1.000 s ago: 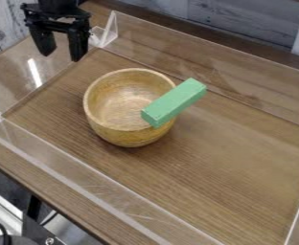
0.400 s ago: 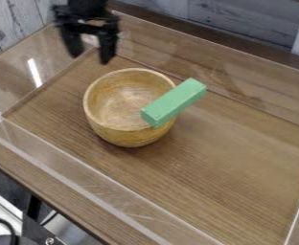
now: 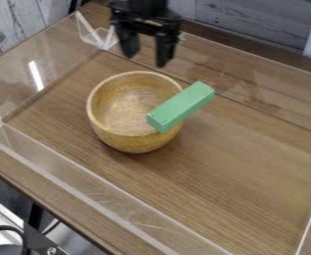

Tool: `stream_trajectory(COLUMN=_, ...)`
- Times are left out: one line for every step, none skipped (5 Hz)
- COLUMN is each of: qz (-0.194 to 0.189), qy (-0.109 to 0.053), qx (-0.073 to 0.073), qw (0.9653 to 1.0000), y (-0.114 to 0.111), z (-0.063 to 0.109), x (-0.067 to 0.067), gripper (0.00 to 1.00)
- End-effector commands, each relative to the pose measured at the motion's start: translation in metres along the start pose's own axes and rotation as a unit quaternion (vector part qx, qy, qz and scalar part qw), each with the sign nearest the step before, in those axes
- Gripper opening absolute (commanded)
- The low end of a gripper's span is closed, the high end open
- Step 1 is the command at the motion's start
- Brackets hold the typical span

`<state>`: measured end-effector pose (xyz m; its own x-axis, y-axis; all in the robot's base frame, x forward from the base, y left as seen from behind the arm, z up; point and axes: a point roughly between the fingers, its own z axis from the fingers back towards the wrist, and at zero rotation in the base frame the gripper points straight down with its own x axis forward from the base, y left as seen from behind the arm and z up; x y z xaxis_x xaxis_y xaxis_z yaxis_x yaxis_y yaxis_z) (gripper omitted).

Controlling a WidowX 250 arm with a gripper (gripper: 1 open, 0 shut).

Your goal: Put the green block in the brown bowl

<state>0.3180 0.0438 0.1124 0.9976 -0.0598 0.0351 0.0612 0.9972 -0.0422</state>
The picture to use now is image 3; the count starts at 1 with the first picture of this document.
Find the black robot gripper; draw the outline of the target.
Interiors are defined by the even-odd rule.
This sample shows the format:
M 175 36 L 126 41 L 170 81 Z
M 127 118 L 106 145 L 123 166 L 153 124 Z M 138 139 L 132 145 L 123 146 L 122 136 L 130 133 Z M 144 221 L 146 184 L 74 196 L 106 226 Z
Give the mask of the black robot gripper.
M 124 56 L 139 52 L 139 34 L 155 36 L 155 63 L 163 68 L 174 57 L 182 22 L 167 0 L 108 0 L 108 7 Z

